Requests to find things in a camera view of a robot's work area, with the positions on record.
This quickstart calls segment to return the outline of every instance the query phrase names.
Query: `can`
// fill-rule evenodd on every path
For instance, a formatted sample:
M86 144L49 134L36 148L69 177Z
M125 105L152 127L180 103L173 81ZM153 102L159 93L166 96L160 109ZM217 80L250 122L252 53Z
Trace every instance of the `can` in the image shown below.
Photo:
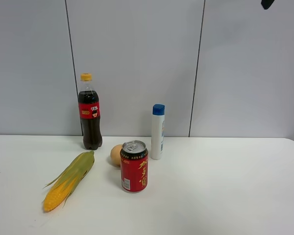
M147 186L148 150L142 141L123 144L121 152L122 187L129 192L142 191Z

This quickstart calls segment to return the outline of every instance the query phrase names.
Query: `egg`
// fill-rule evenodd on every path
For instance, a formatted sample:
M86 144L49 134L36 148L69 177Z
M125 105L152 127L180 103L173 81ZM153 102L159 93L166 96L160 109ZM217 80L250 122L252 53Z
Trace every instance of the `egg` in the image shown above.
M121 152L122 144L118 144L113 147L110 153L111 161L113 164L120 166L121 165Z

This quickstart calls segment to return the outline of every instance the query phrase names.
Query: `black object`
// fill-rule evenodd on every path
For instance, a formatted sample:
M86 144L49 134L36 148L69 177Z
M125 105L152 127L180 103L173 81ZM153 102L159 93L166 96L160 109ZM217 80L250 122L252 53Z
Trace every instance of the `black object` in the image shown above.
M274 0L262 0L261 5L263 6L265 10L268 10L269 7L271 7L271 5L273 4L273 2Z
M95 91L81 91L78 94L78 102L81 104L93 104L99 102L99 97ZM83 127L83 142L86 149L96 150L102 145L102 136L100 133L100 112L97 110L91 113L98 114L95 118L81 118Z

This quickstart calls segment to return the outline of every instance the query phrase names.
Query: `table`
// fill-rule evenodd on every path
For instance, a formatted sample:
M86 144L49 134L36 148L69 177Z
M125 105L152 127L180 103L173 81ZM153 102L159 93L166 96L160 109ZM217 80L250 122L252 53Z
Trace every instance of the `table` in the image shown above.
M0 235L294 235L294 142L165 138L147 188L128 193L109 154L150 138L104 137L96 163L49 213L53 180L84 151L82 137L0 136Z

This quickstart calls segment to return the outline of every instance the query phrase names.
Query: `white wall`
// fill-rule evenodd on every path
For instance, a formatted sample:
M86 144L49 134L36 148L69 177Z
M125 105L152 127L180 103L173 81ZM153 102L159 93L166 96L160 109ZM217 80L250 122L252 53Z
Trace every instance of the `white wall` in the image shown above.
M294 0L207 0L191 136L294 139Z
M0 134L81 134L63 0L0 0Z
M91 72L104 135L188 136L203 0L68 0L76 74Z

